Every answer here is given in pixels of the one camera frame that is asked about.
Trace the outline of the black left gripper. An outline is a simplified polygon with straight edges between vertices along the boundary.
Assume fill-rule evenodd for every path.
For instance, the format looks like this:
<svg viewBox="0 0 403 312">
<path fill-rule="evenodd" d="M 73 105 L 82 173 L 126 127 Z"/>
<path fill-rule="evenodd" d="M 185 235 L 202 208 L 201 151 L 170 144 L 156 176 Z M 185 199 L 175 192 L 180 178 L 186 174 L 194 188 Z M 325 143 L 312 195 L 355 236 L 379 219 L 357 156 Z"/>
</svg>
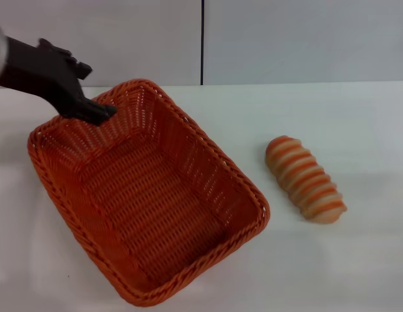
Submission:
<svg viewBox="0 0 403 312">
<path fill-rule="evenodd" d="M 117 112 L 84 97 L 80 80 L 92 68 L 78 62 L 72 53 L 41 38 L 36 47 L 6 37 L 8 53 L 0 74 L 0 86 L 38 96 L 65 118 L 75 118 L 99 126 Z"/>
</svg>

